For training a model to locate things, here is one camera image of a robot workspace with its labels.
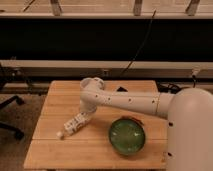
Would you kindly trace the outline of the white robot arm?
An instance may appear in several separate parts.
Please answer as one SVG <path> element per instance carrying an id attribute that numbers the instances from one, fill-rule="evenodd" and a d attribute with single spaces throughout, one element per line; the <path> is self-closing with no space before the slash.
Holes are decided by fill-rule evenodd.
<path id="1" fill-rule="evenodd" d="M 80 82 L 82 111 L 98 105 L 167 120 L 166 171 L 213 171 L 213 94 L 187 88 L 176 94 L 107 91 L 100 78 Z"/>

